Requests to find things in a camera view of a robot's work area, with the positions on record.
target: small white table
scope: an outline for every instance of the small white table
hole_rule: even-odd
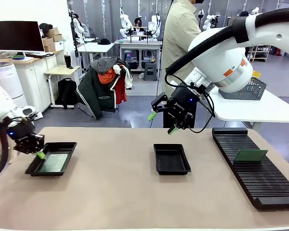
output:
[[[159,70],[160,70],[160,51],[161,47],[163,45],[162,41],[148,41],[147,40],[141,40],[141,41],[130,41],[130,40],[124,40],[123,43],[120,43],[119,40],[115,41],[115,44],[119,45],[120,49],[120,59],[124,59],[122,57],[122,50],[139,50],[139,66],[137,69],[132,69],[131,71],[145,71],[142,68],[142,51],[158,51],[157,55],[157,62],[158,62],[158,76],[159,76]]]
[[[82,45],[81,47],[78,47],[78,52],[90,53],[90,59],[92,57],[93,61],[93,53],[96,55],[101,54],[101,57],[103,57],[104,53],[107,53],[114,45],[114,43],[110,43],[109,45],[99,45],[97,42],[89,42]]]
[[[88,42],[78,47],[78,52],[89,54],[89,58],[86,55],[82,55],[84,70],[89,69],[90,63],[94,61],[95,56],[100,54],[101,57],[103,57],[104,53],[107,53],[114,45],[114,43],[110,43],[109,45],[99,45],[97,42]]]
[[[224,121],[253,122],[252,129],[259,130],[262,122],[289,123],[289,104],[265,90],[261,100],[227,100],[215,87],[210,96],[216,117]]]
[[[93,38],[84,38],[83,39],[85,42],[91,42],[91,41],[93,41],[93,40],[95,40],[95,39],[93,39]]]
[[[48,76],[48,84],[49,84],[49,90],[50,90],[50,100],[52,102],[50,107],[64,107],[63,105],[55,104],[54,96],[53,96],[52,81],[51,81],[52,76],[53,75],[69,76],[71,74],[74,74],[74,79],[75,79],[76,85],[78,86],[79,85],[79,78],[78,78],[78,76],[75,76],[75,73],[77,73],[76,71],[79,68],[80,68],[80,66],[74,66],[73,69],[69,69],[65,65],[58,65],[58,66],[51,68],[47,72],[45,72],[46,75],[49,75]],[[68,105],[67,107],[68,108],[74,108],[74,105]]]

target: black plastic tray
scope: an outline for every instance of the black plastic tray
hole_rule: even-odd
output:
[[[67,164],[73,154],[76,147],[76,142],[54,142],[46,143],[43,152],[46,155],[44,159],[40,159],[38,156],[34,158],[29,167],[26,170],[26,174],[30,174],[32,177],[41,176],[62,176],[66,170]],[[64,155],[64,160],[58,160],[58,155]],[[57,161],[57,165],[49,165],[49,169],[44,166],[48,161]]]
[[[234,161],[239,150],[259,150],[246,128],[213,128],[212,135],[256,209],[289,209],[289,181],[267,156],[260,162]]]
[[[154,144],[156,170],[160,175],[186,175],[191,171],[181,144]]]

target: person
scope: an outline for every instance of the person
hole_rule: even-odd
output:
[[[82,33],[84,35],[84,37],[85,38],[90,38],[90,31],[89,31],[88,27],[79,20],[79,15],[78,14],[75,13],[74,15],[75,15],[76,19],[78,20],[79,24],[81,25],[81,27],[84,29],[84,31]]]
[[[135,22],[135,26],[142,27],[141,18],[135,18],[134,22]],[[144,28],[134,28],[134,31],[136,31],[136,32],[143,32],[144,35],[146,35]],[[139,61],[139,50],[136,50],[136,55],[137,55],[137,61]],[[141,55],[142,55],[142,58],[144,58],[144,51],[141,52]]]
[[[135,18],[134,22],[135,22],[135,26],[142,27],[141,18]],[[143,32],[144,35],[146,35],[144,28],[134,28],[134,31],[136,31],[136,32]]]
[[[164,27],[162,52],[162,87],[163,91],[169,98],[171,97],[174,89],[165,82],[165,68],[186,54],[193,39],[201,33],[198,26],[198,21],[194,15],[196,8],[193,6],[193,4],[202,3],[203,1],[204,0],[175,0],[169,10]],[[175,75],[181,79],[185,79],[194,68],[195,66],[190,62],[175,73]],[[174,77],[167,77],[168,82],[171,82],[172,80],[174,80],[177,84],[181,83],[180,80]],[[196,106],[191,110],[191,113],[195,118]],[[164,113],[163,127],[171,128],[174,123],[174,118],[168,113]],[[195,119],[191,120],[188,125],[190,128],[193,128],[195,125]]]

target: robotic arm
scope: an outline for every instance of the robotic arm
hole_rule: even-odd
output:
[[[190,44],[189,52],[166,68],[165,82],[175,91],[171,98],[162,93],[152,101],[154,112],[150,119],[158,112],[168,112],[176,119],[169,134],[178,128],[188,128],[191,109],[197,102],[201,103],[201,99],[209,101],[209,92],[214,86],[230,93],[248,83],[253,69],[239,47],[258,44],[273,45],[289,53],[289,8],[237,18],[231,26],[199,34]],[[167,81],[167,76],[176,77],[175,73],[189,62],[200,70],[180,79],[179,85]],[[162,101],[166,101],[166,105],[159,105]],[[214,116],[214,105],[209,110]]]
[[[120,8],[120,19],[121,19],[121,26],[120,33],[124,39],[127,39],[127,34],[129,31],[133,29],[129,16],[124,14],[122,8]]]
[[[207,20],[204,22],[203,29],[211,30],[212,28],[216,28],[218,24],[218,19],[220,15],[208,15]]]
[[[10,96],[0,86],[0,140],[2,156],[0,173],[8,159],[7,135],[15,140],[15,150],[22,153],[36,153],[44,146],[44,136],[34,133],[35,127],[31,123],[36,115],[32,106],[17,108]]]
[[[153,41],[157,41],[160,34],[160,16],[157,13],[152,16],[152,21],[149,22],[148,31],[152,35]]]

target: white cabinet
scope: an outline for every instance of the white cabinet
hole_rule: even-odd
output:
[[[14,63],[14,65],[28,104],[34,106],[38,112],[43,112],[51,103],[49,85],[46,81],[47,76],[44,73],[57,66],[55,55],[30,64]],[[55,94],[58,91],[57,82],[53,82]]]
[[[41,59],[33,63],[35,76],[39,86],[39,93],[43,103],[43,111],[50,105],[49,86],[44,73],[48,70],[46,59]]]

